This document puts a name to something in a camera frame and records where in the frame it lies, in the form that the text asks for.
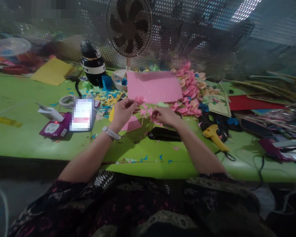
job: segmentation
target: water bottle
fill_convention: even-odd
[[[81,66],[89,82],[103,88],[102,76],[106,75],[106,68],[100,50],[89,40],[81,41]]]

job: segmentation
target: woman's left hand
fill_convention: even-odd
[[[134,100],[129,98],[123,99],[116,103],[114,107],[114,118],[111,123],[111,126],[115,130],[118,130],[117,133],[124,127],[124,125],[128,122],[131,116],[140,110],[137,107],[137,102],[134,102]]]

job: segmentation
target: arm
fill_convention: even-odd
[[[196,134],[170,108],[155,107],[153,116],[174,127],[187,149],[195,169],[199,173],[226,172],[218,157],[196,136]]]
[[[137,103],[133,100],[126,98],[117,102],[114,108],[114,119],[108,128],[119,133],[131,115],[137,111]],[[112,137],[102,131],[86,150],[80,152],[68,163],[59,179],[68,182],[88,182],[98,171],[113,141]]]

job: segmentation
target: white watch strap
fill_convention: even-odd
[[[103,127],[102,131],[105,132],[105,133],[107,133],[110,137],[113,137],[113,139],[115,139],[117,141],[121,139],[121,136],[120,135],[118,135],[117,133],[113,132],[108,127]]]

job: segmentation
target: red paper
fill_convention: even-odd
[[[262,100],[250,99],[246,95],[230,96],[230,110],[253,110],[253,109],[284,109],[281,104],[270,103]]]
[[[176,102],[183,97],[180,83],[170,71],[127,71],[127,96],[145,97],[149,104]]]

